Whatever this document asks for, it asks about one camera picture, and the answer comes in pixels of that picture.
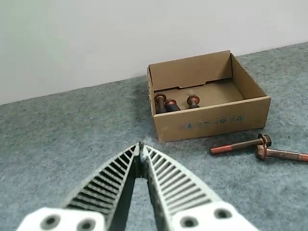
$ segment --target threaded bolt shaft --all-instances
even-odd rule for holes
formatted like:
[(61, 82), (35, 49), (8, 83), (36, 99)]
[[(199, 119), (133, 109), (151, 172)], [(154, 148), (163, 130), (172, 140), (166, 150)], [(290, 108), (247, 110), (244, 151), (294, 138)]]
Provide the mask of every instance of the threaded bolt shaft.
[(220, 146), (216, 148), (211, 148), (210, 152), (211, 154), (219, 154), (219, 153), (229, 152), (232, 150), (233, 150), (232, 145), (225, 145), (225, 146)]

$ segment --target cardboard box flap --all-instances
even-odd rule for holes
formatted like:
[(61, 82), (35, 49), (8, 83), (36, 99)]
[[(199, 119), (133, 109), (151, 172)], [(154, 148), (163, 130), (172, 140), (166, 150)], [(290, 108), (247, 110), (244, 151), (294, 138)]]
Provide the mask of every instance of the cardboard box flap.
[(232, 77), (230, 51), (149, 65), (153, 90), (188, 88)]

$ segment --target gripper jaw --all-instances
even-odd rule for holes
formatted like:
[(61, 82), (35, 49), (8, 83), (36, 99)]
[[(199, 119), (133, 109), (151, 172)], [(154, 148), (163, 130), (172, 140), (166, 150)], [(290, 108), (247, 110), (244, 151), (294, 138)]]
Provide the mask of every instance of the gripper jaw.
[(61, 208), (41, 208), (26, 216), (17, 231), (124, 231), (139, 177), (147, 180), (158, 231), (257, 231), (191, 171), (143, 143), (100, 166)]
[(203, 181), (168, 155), (147, 145), (142, 154), (158, 230), (173, 230), (172, 217), (180, 211), (221, 201)]
[(137, 143), (105, 162), (68, 196), (62, 207), (99, 212), (105, 218), (106, 230), (125, 230), (139, 154)]

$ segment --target ribbed gripper pad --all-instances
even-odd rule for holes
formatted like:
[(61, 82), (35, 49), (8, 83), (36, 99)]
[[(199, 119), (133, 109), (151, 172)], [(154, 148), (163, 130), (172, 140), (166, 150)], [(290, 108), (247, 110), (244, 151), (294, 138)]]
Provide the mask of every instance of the ribbed gripper pad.
[(158, 230), (172, 230), (176, 213), (221, 199), (177, 161), (147, 145), (143, 148), (146, 177)]
[(135, 167), (134, 157), (138, 155), (139, 144), (136, 144), (110, 159), (85, 180), (83, 187), (74, 190), (76, 195), (70, 195), (64, 207), (100, 212), (105, 217), (106, 226), (110, 227), (123, 189), (133, 189), (135, 176), (131, 181), (128, 181), (128, 176), (130, 173), (134, 175), (131, 169)]

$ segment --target hex bolt head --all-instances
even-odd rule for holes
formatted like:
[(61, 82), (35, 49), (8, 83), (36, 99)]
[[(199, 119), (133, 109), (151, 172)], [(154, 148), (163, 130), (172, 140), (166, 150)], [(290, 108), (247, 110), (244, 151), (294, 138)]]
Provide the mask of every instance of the hex bolt head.
[(186, 103), (189, 105), (190, 109), (198, 108), (198, 103), (200, 102), (200, 98), (194, 94), (188, 96)]
[(174, 99), (167, 99), (165, 101), (165, 108), (167, 109), (168, 112), (180, 111), (180, 108)]
[(256, 151), (255, 151), (256, 158), (260, 160), (265, 160), (267, 148), (268, 147), (265, 143), (263, 143), (262, 145), (257, 145)]
[(156, 113), (157, 114), (161, 114), (161, 113), (166, 113), (167, 110), (165, 108), (165, 101), (166, 101), (167, 97), (163, 94), (163, 93), (158, 93), (154, 96), (154, 100), (157, 104), (157, 108), (156, 108)]
[(262, 139), (263, 143), (265, 143), (267, 147), (271, 146), (271, 139), (270, 139), (269, 135), (263, 135), (263, 134), (259, 133), (258, 138)]

